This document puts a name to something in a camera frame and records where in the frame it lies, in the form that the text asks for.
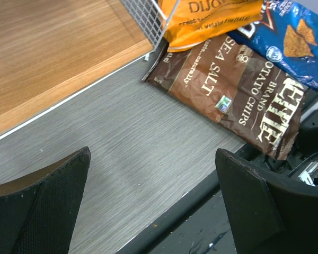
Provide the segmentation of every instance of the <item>tortilla chip image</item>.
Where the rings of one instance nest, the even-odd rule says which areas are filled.
[[[303,19],[299,21],[299,24],[297,27],[297,33],[302,35],[307,43],[318,46],[318,44],[316,43],[314,39],[313,30],[306,25]]]
[[[288,25],[284,38],[284,56],[286,57],[313,57],[311,49],[302,36]]]

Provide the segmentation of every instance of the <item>chip bag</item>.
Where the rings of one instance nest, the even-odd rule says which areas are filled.
[[[261,19],[263,0],[181,0],[164,37],[168,52],[185,51],[209,38]],[[174,0],[158,0],[169,16]]]
[[[264,0],[263,17],[228,34],[318,92],[318,15],[289,0]]]

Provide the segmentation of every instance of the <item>gray surface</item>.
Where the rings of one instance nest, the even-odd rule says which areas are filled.
[[[115,253],[242,144],[139,80],[142,60],[0,141],[0,184],[89,146],[70,253]]]

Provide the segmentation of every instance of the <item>wooden tabletop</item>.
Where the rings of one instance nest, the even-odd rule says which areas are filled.
[[[0,134],[151,49],[118,0],[0,0]]]

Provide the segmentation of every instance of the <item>wire basket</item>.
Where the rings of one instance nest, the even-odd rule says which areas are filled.
[[[137,22],[143,33],[153,45],[153,51],[157,49],[164,37],[166,28],[179,5],[176,0],[169,16],[166,16],[156,0],[120,0],[133,19]]]

